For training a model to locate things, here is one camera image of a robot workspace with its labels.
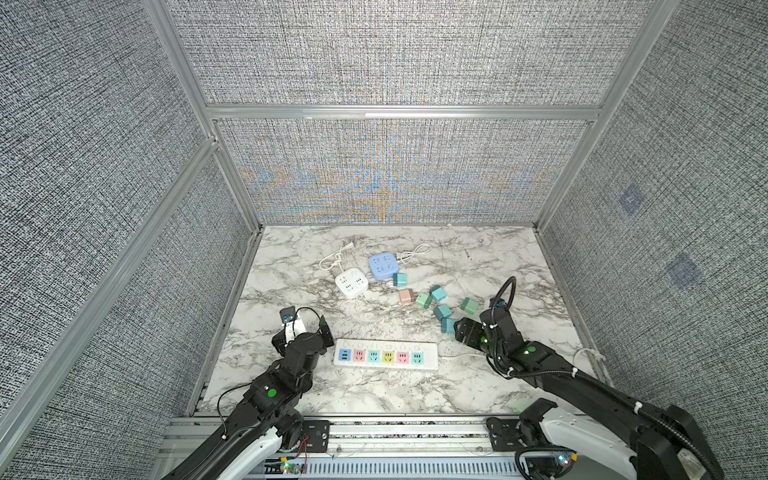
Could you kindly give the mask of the long white power strip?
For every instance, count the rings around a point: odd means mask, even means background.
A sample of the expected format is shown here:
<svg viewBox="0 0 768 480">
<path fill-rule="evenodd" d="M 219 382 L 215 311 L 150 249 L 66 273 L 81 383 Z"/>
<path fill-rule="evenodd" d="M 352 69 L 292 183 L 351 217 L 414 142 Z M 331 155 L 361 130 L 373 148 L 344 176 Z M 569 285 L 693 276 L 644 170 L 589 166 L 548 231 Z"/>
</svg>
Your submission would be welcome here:
<svg viewBox="0 0 768 480">
<path fill-rule="evenodd" d="M 333 364 L 342 368 L 437 371 L 435 343 L 338 339 Z"/>
</svg>

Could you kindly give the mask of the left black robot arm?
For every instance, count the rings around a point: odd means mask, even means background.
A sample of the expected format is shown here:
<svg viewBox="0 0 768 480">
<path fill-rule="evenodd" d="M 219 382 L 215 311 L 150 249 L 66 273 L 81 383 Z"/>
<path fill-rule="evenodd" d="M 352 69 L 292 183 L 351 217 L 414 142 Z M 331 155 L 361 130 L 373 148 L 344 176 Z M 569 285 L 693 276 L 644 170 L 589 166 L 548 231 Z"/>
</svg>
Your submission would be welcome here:
<svg viewBox="0 0 768 480">
<path fill-rule="evenodd" d="M 334 345 L 324 316 L 303 332 L 248 385 L 221 425 L 167 479 L 243 479 L 268 457 L 299 442 L 303 417 L 296 406 L 313 386 L 319 358 Z"/>
</svg>

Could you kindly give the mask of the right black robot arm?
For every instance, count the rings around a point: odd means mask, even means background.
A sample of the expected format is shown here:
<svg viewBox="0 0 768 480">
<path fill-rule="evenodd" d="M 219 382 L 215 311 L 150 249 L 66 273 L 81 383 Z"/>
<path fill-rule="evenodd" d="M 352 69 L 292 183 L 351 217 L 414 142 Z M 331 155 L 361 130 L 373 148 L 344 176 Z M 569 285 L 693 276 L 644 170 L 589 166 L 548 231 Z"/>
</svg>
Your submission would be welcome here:
<svg viewBox="0 0 768 480">
<path fill-rule="evenodd" d="M 626 479 L 721 479 L 724 471 L 696 421 L 671 405 L 661 409 L 598 380 L 554 349 L 523 338 L 511 315 L 493 307 L 479 320 L 454 322 L 457 341 L 484 353 L 507 380 L 523 380 L 587 415 L 569 419 L 555 401 L 537 400 L 506 427 L 489 421 L 492 436 L 505 442 L 526 479 L 556 477 L 528 455 L 584 454 Z"/>
</svg>

